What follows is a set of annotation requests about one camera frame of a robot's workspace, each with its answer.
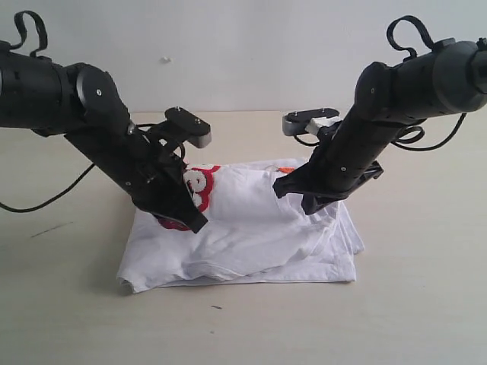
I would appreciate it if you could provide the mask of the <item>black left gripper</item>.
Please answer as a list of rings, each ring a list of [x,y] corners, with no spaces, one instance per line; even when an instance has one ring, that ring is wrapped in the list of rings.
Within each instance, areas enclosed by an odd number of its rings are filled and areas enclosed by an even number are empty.
[[[137,208],[155,215],[164,229],[198,233],[207,223],[182,187],[179,170],[160,164],[154,146],[140,132],[87,127],[65,138],[127,192]]]

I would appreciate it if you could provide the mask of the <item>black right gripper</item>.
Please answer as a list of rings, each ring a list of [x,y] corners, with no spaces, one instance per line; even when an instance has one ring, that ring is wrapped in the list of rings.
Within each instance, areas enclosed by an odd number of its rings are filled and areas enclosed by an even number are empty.
[[[275,180],[272,187],[276,197],[302,194],[301,207],[306,215],[346,199],[380,175],[383,170],[376,159],[402,128],[400,122],[373,120],[349,110],[340,122],[318,129],[320,144],[308,163]]]

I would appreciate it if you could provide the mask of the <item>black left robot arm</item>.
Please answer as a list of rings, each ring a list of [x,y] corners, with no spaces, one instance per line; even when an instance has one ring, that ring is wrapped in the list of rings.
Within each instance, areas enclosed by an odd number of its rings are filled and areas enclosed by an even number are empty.
[[[183,181],[188,141],[211,141],[210,125],[181,107],[147,131],[131,120],[110,74],[92,65],[66,67],[23,56],[1,44],[1,126],[63,135],[123,189],[134,205],[196,233],[206,224]]]

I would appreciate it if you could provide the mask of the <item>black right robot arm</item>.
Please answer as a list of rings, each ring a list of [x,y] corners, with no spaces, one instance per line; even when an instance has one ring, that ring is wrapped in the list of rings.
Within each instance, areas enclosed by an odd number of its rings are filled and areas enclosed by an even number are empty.
[[[321,118],[314,110],[286,116],[285,124],[301,122],[318,144],[307,163],[274,182],[274,192],[278,198],[301,194],[305,214],[314,214],[377,179],[384,171],[377,157],[406,128],[485,105],[484,38],[438,41],[430,53],[393,67],[373,62],[361,73],[343,119]]]

